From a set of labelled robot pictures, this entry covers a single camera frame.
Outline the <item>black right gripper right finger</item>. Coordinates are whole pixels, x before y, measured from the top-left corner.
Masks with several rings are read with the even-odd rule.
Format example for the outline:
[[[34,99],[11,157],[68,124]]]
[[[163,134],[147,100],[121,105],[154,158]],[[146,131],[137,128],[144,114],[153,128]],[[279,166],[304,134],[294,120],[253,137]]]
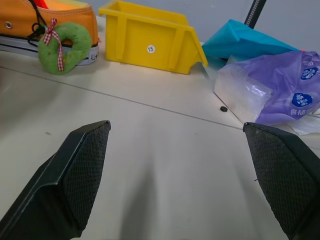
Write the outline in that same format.
[[[257,181],[290,240],[320,238],[320,159],[295,134],[243,125]]]

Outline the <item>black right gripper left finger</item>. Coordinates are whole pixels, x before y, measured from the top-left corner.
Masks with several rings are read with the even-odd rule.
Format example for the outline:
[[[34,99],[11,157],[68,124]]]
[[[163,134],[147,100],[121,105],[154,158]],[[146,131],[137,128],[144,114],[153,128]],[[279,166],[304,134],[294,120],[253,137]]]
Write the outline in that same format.
[[[103,120],[70,132],[1,219],[1,239],[79,238],[100,186],[110,130]]]

